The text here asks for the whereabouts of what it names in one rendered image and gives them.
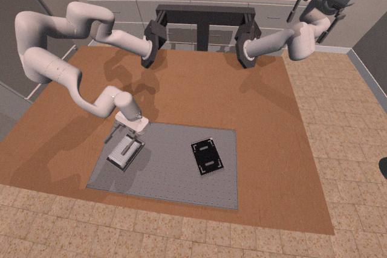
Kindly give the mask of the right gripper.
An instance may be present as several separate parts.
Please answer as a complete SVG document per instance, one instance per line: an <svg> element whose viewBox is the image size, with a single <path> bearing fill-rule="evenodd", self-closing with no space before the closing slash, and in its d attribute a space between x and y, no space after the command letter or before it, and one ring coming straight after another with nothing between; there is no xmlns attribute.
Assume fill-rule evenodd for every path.
<svg viewBox="0 0 387 258"><path fill-rule="evenodd" d="M142 115L141 115L142 116ZM124 156L127 151L130 149L130 147L132 146L132 144L134 143L134 141L137 139L137 136L135 135L135 133L138 133L140 135L143 135L148 129L149 127L151 126L151 123L150 121L142 116L142 119L139 118L139 120L136 120L136 121L128 121L125 116L119 111L116 115L115 115L115 119L117 121L119 121L119 123L114 123L113 126L114 126L114 129L108 134L108 136L102 141L104 142L105 144L108 143L108 141L112 138L112 134L120 127L120 126L123 126L124 128L125 127L128 127L128 129L131 131L131 134L129 135L130 137L133 138L133 140L129 143L128 146L126 146L124 148L124 150L121 152L121 154Z"/></svg>

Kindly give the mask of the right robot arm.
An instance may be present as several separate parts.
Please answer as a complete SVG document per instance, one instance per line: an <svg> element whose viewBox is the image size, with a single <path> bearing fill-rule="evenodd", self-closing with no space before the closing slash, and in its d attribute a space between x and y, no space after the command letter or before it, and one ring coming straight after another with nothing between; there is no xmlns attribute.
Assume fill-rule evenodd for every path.
<svg viewBox="0 0 387 258"><path fill-rule="evenodd" d="M109 117L115 107L128 121L142 119L142 112L129 92L107 86L94 104L79 92L82 79L80 69L47 51L47 36L55 39L86 39L90 35L99 43L112 45L147 60L152 42L112 30L115 16L107 8L83 2L71 2L66 18L22 11L15 18L18 53L25 75L33 82L47 84L55 81L66 87L74 102L82 109L101 118Z"/></svg>

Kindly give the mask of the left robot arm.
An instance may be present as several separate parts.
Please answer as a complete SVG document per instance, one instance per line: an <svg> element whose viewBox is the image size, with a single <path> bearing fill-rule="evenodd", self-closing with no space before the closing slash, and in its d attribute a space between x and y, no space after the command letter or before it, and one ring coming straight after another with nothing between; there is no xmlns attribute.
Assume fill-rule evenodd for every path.
<svg viewBox="0 0 387 258"><path fill-rule="evenodd" d="M260 39L245 41L243 52L246 59L251 61L257 56L279 51L286 44L290 60L298 61L307 58L315 51L314 39L320 37L330 26L330 20L325 15L334 15L338 12L332 8L332 5L325 0L311 0L297 24Z"/></svg>

